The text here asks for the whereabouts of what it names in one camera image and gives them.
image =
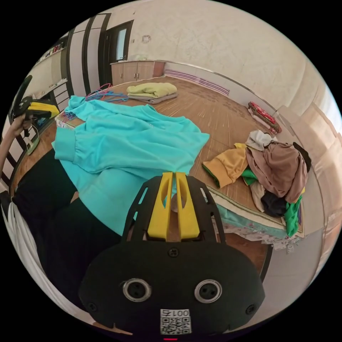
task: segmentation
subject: green cloth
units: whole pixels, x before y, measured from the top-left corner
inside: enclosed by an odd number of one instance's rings
[[[211,176],[214,180],[215,185],[220,188],[220,182],[218,181],[218,179],[214,176],[214,174],[202,164],[203,169],[209,174],[209,176]]]
[[[301,200],[302,195],[299,196],[296,203],[286,203],[284,219],[286,222],[286,232],[289,237],[293,236],[298,230],[298,210]]]
[[[242,172],[241,177],[243,177],[244,181],[247,185],[253,184],[257,181],[257,176],[253,173],[253,171],[248,167],[245,171]]]
[[[249,167],[242,172],[241,177],[243,177],[247,185],[251,185],[258,180],[257,176]],[[299,196],[296,203],[286,203],[284,219],[286,223],[286,233],[289,237],[293,236],[298,231],[298,211],[301,200],[302,195]]]

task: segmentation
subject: white cloth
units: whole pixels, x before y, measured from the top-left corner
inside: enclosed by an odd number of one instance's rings
[[[48,280],[39,261],[36,243],[17,206],[12,202],[10,203],[8,220],[2,207],[1,212],[14,249],[37,285],[62,310],[85,323],[93,324],[95,321],[89,313],[79,309],[67,300]]]
[[[246,145],[258,151],[263,151],[272,141],[278,141],[276,137],[272,138],[269,134],[263,133],[259,129],[249,133]]]
[[[252,198],[253,198],[253,202],[255,206],[257,207],[259,211],[263,213],[265,210],[264,210],[264,205],[261,202],[261,198],[265,194],[265,188],[258,181],[255,181],[254,183],[252,183],[249,186],[249,188],[252,193]]]

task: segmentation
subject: wooden cabinet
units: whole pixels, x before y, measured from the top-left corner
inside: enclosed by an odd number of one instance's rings
[[[123,83],[136,81],[138,62],[125,62],[122,64],[124,65]]]
[[[112,84],[141,81],[164,75],[163,62],[140,61],[112,64]]]
[[[136,79],[140,81],[142,79],[150,79],[153,77],[154,62],[138,62],[136,71]]]
[[[118,84],[122,84],[124,75],[124,64],[123,63],[115,63],[112,64],[112,85],[117,86]]]

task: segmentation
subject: yellow folded towel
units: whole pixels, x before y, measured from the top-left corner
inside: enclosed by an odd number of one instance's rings
[[[177,88],[171,83],[144,83],[127,88],[128,96],[144,96],[158,99],[177,92]]]

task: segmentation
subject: door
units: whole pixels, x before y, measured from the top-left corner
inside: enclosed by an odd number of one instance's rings
[[[107,30],[109,64],[126,61],[133,20]]]
[[[124,75],[124,63],[112,64],[112,85],[122,84]]]
[[[123,62],[122,64],[124,66],[123,83],[136,81],[138,63],[137,62]]]
[[[112,78],[111,64],[118,61],[126,61],[128,57],[129,40],[132,31],[133,20],[119,26],[110,28],[106,32],[104,46],[104,70],[106,70],[110,82]]]
[[[150,79],[153,77],[154,62],[138,62],[136,79]]]

